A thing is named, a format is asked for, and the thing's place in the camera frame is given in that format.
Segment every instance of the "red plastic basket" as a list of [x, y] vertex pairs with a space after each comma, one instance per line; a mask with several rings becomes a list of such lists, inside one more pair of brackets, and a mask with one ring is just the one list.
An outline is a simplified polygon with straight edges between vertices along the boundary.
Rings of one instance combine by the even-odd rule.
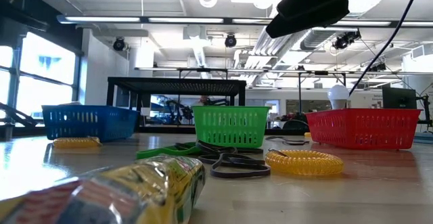
[[358, 150], [409, 149], [421, 110], [340, 109], [307, 113], [313, 141]]

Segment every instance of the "plastic basket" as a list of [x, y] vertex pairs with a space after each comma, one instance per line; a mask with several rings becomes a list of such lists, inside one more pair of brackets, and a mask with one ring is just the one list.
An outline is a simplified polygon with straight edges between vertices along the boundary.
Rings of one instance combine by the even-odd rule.
[[342, 148], [409, 149], [421, 110], [340, 109], [307, 113], [313, 141]]
[[50, 140], [59, 137], [124, 139], [134, 133], [139, 112], [112, 106], [42, 106]]
[[193, 106], [197, 138], [218, 146], [258, 148], [268, 110], [266, 106]]

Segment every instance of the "yellow coiled cord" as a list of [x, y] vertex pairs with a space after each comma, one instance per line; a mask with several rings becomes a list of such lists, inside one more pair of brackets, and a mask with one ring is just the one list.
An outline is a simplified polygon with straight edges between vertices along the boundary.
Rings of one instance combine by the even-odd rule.
[[344, 166], [337, 156], [310, 150], [270, 150], [265, 160], [272, 170], [296, 175], [331, 175]]
[[91, 148], [101, 146], [98, 137], [82, 138], [58, 138], [54, 139], [53, 145], [59, 149]]

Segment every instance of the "blue plastic basket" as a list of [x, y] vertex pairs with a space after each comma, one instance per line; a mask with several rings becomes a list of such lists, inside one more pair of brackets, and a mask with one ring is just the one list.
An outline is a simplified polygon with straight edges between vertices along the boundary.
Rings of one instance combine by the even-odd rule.
[[139, 112], [112, 106], [42, 106], [50, 140], [59, 137], [124, 139], [134, 133]]

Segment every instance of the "yellow packaging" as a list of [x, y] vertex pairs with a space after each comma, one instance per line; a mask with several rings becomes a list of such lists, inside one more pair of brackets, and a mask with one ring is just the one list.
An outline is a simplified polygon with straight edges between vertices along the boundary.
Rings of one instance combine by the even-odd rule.
[[161, 155], [0, 202], [0, 223], [183, 224], [204, 183], [199, 160]]

